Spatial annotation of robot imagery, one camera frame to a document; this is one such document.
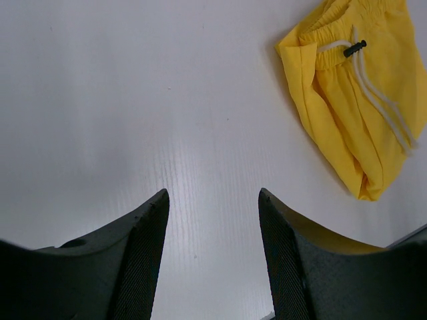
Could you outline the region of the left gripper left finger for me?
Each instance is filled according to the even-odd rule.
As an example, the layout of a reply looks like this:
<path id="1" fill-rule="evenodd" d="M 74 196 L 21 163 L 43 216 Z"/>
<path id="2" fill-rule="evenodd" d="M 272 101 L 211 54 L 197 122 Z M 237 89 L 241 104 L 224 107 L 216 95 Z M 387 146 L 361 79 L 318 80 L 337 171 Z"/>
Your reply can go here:
<path id="1" fill-rule="evenodd" d="M 169 195 L 60 247 L 1 242 L 2 319 L 149 319 Z"/>

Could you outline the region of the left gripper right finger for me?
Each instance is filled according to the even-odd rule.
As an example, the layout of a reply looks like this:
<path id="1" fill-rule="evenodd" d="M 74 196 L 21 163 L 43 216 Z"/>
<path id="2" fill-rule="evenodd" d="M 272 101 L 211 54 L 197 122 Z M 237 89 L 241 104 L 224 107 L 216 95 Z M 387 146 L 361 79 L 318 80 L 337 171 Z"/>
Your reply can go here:
<path id="1" fill-rule="evenodd" d="M 359 242 L 304 217 L 267 189 L 260 229 L 276 319 L 425 319 L 426 240 Z"/>

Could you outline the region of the yellow fabric shorts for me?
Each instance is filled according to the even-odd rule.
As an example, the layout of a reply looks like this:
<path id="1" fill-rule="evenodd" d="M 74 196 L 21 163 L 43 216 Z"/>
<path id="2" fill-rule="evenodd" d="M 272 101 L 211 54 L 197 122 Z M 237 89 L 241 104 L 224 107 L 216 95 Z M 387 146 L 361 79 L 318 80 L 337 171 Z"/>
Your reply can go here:
<path id="1" fill-rule="evenodd" d="M 323 1 L 276 45 L 302 125 L 350 193 L 377 201 L 426 124 L 405 1 Z"/>

